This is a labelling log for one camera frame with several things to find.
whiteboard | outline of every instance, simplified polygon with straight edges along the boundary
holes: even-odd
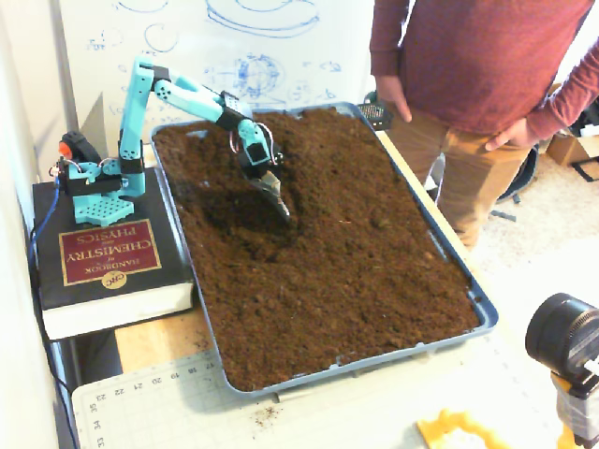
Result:
[[[110,155],[117,152],[131,66],[138,54],[254,109],[361,102],[370,72],[373,0],[61,0],[79,123],[101,97]],[[198,120],[148,103],[155,126]]]

crc handbook of chemistry and physics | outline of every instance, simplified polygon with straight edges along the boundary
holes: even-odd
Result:
[[[34,185],[36,222],[53,182]],[[37,238],[39,298],[46,332],[61,340],[192,307],[194,274],[164,181],[146,169],[135,212],[110,226],[75,224],[61,194]]]

cutting mat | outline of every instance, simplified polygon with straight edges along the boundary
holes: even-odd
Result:
[[[212,351],[78,388],[81,449],[421,449],[419,418],[470,411],[513,448],[556,447],[555,392],[500,334],[261,400],[226,387]]]

man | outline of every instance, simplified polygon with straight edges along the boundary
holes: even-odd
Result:
[[[402,36],[409,3],[375,0],[371,73],[421,182],[445,154],[438,206],[472,249],[534,143],[599,95],[598,40],[547,98],[594,0],[416,0]]]

cardboard box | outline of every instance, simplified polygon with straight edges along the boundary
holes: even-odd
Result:
[[[556,134],[549,143],[547,154],[560,166],[599,156],[599,136],[575,138],[563,133]]]

